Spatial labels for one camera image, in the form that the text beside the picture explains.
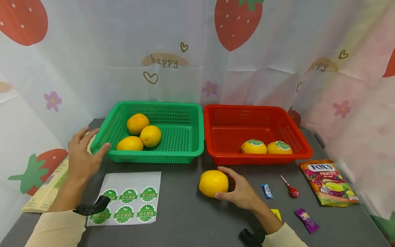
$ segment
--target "hand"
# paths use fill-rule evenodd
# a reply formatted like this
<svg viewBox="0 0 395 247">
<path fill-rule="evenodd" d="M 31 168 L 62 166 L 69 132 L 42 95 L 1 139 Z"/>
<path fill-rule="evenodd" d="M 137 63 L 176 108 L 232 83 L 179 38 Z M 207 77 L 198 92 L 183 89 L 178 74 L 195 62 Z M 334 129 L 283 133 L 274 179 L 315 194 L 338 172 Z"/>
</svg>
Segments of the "hand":
<svg viewBox="0 0 395 247">
<path fill-rule="evenodd" d="M 223 166 L 219 166 L 218 170 L 229 174 L 236 182 L 235 190 L 232 192 L 224 193 L 218 192 L 215 194 L 215 198 L 218 200 L 226 200 L 237 207 L 247 209 L 247 210 L 254 210 L 262 200 L 259 196 L 255 193 L 255 190 L 251 187 L 251 185 L 247 182 L 245 177 L 237 174 L 230 168 L 226 168 Z"/>
<path fill-rule="evenodd" d="M 86 134 L 87 131 L 88 127 L 83 128 L 68 143 L 68 181 L 87 183 L 98 172 L 104 155 L 110 150 L 111 144 L 105 143 L 96 154 L 92 155 L 88 153 L 88 144 L 92 137 L 99 132 L 99 129 L 92 130 Z"/>
</svg>

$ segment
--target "pink flower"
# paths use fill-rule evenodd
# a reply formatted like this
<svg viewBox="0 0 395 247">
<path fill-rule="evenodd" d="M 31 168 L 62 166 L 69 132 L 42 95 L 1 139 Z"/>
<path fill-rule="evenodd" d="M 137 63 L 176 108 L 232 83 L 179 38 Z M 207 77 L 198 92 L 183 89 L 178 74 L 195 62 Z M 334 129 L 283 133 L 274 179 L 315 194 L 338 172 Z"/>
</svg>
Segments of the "pink flower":
<svg viewBox="0 0 395 247">
<path fill-rule="evenodd" d="M 52 108 L 55 112 L 58 112 L 58 105 L 62 103 L 62 99 L 58 97 L 58 94 L 55 91 L 52 91 L 49 95 L 44 94 L 44 99 L 47 101 L 47 109 L 51 110 Z"/>
<path fill-rule="evenodd" d="M 340 115 L 342 118 L 345 118 L 346 115 L 351 111 L 351 106 L 348 106 L 348 100 L 343 100 L 341 104 L 333 103 L 333 107 L 337 110 L 333 115 Z"/>
<path fill-rule="evenodd" d="M 217 84 L 211 83 L 211 81 L 206 82 L 206 87 L 204 87 L 201 91 L 206 92 L 206 97 L 210 96 L 210 94 L 217 94 Z"/>
</svg>

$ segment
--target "red basket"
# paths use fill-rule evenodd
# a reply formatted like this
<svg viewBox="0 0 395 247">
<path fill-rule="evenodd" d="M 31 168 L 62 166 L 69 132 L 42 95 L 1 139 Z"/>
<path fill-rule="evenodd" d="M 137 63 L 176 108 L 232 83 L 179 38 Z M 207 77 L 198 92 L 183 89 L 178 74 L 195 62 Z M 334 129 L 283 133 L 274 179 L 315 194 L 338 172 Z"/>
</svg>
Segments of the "red basket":
<svg viewBox="0 0 395 247">
<path fill-rule="evenodd" d="M 287 164 L 309 159 L 313 151 L 292 118 L 279 107 L 207 105 L 204 108 L 207 150 L 217 165 Z M 241 153 L 241 145 L 250 139 L 283 141 L 291 155 Z"/>
</svg>

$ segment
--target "strawberry print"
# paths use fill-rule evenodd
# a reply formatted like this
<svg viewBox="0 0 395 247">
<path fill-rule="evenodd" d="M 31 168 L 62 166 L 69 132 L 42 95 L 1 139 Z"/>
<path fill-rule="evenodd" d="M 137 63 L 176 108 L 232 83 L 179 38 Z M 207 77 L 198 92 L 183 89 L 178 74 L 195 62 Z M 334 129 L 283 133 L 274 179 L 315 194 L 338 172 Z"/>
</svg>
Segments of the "strawberry print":
<svg viewBox="0 0 395 247">
<path fill-rule="evenodd" d="M 47 12 L 40 0 L 0 0 L 0 31 L 16 43 L 36 44 L 47 30 Z"/>
<path fill-rule="evenodd" d="M 263 0 L 217 0 L 214 23 L 221 44 L 233 51 L 255 32 L 262 16 Z"/>
<path fill-rule="evenodd" d="M 22 175 L 11 176 L 8 180 L 21 181 L 21 193 L 33 196 L 66 156 L 67 151 L 64 149 L 49 150 L 38 157 L 32 154 L 26 171 Z"/>
<path fill-rule="evenodd" d="M 392 52 L 391 58 L 389 59 L 387 70 L 383 77 L 391 77 L 395 75 L 395 49 Z"/>
</svg>

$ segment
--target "green basket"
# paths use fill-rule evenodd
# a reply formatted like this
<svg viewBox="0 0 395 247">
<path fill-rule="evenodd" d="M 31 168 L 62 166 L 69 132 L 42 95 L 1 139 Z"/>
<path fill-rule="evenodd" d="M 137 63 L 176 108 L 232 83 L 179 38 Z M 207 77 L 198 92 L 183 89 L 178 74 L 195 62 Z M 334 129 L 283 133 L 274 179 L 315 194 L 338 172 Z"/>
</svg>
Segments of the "green basket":
<svg viewBox="0 0 395 247">
<path fill-rule="evenodd" d="M 126 127 L 136 113 L 146 115 L 150 124 L 162 132 L 155 147 L 143 151 L 117 151 L 118 142 L 131 136 Z M 90 147 L 96 153 L 106 142 L 111 143 L 107 156 L 115 162 L 180 163 L 192 162 L 204 150 L 203 111 L 192 103 L 121 101 L 110 111 Z"/>
</svg>

